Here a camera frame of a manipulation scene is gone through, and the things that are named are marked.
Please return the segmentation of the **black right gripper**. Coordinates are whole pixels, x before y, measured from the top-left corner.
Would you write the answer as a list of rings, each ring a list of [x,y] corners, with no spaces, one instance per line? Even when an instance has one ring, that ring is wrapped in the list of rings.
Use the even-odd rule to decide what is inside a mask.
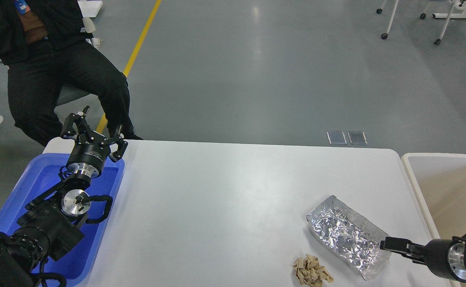
[[[404,238],[386,237],[379,248],[426,265],[435,276],[466,283],[466,238],[433,239],[423,246]]]

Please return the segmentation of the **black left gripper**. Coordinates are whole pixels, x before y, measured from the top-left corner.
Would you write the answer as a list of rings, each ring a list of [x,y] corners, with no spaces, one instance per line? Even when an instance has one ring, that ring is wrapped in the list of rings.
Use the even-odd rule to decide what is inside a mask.
[[[91,129],[86,116],[90,106],[85,106],[82,112],[70,113],[62,125],[60,137],[75,141],[72,153],[66,163],[71,173],[82,173],[90,178],[97,178],[103,173],[105,161],[109,158],[118,162],[128,147],[123,134],[123,125],[118,125],[107,138],[107,145],[101,143],[105,140],[101,134],[91,136]],[[116,145],[116,151],[111,152],[110,147]]]

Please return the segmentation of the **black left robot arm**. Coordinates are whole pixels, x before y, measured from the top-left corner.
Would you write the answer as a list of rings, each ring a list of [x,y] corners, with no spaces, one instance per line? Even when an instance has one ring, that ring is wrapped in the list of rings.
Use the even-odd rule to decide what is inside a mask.
[[[109,217],[113,197],[90,195],[87,189],[103,174],[107,159],[123,158],[128,143],[122,125],[109,137],[92,130],[88,111],[86,106],[65,119],[60,136],[75,144],[59,169],[60,181],[25,205],[13,234],[0,232],[0,287],[45,287],[49,280],[65,287],[62,274],[45,271],[48,259],[57,261],[71,252],[85,237],[84,224],[99,224]]]

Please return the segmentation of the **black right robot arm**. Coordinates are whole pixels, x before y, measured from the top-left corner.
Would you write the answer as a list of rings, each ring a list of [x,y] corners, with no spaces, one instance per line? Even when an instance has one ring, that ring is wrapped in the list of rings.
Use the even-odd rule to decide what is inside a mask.
[[[466,283],[466,234],[451,239],[433,239],[426,245],[404,238],[386,237],[379,248],[425,265],[437,277]]]

